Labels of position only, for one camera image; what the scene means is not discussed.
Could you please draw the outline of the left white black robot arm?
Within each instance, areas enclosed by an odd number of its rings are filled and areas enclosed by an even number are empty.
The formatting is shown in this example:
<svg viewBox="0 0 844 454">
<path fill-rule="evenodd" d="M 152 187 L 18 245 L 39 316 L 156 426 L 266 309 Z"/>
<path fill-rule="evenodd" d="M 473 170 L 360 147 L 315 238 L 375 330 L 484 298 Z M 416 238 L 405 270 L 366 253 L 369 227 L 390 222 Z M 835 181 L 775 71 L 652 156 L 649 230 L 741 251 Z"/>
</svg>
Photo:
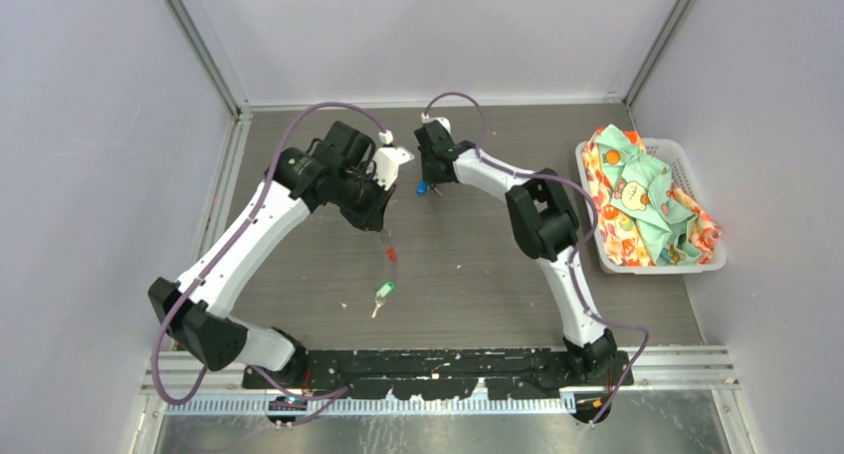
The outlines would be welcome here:
<svg viewBox="0 0 844 454">
<path fill-rule="evenodd" d="M 282 141 L 256 191 L 224 234 L 175 280 L 157 278 L 147 295 L 160 323 L 152 375 L 163 388 L 159 356 L 172 338 L 202 364 L 218 371 L 242 363 L 292 388 L 308 370 L 305 347 L 280 329 L 233 317 L 246 284 L 278 244 L 319 207 L 328 204 L 354 228 L 380 232 L 402 164 L 413 156 L 390 131 L 373 140 L 336 121 L 305 150 Z"/>
</svg>

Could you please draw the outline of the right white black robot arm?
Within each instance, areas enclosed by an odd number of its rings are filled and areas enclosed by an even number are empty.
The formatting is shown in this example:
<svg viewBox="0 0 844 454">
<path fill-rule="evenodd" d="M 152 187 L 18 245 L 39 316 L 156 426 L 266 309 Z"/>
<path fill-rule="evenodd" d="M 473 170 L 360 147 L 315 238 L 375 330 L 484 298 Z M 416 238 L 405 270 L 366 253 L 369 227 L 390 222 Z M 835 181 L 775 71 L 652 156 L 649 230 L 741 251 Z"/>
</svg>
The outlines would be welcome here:
<svg viewBox="0 0 844 454">
<path fill-rule="evenodd" d="M 469 185 L 506 203 L 514 239 L 539 265 L 560 312 L 569 374 L 581 384 L 595 383 L 607 372 L 617 344 L 585 282 L 577 250 L 579 221 L 556 172 L 529 172 L 470 141 L 457 142 L 443 117 L 425 116 L 414 135 L 426 183 Z"/>
</svg>

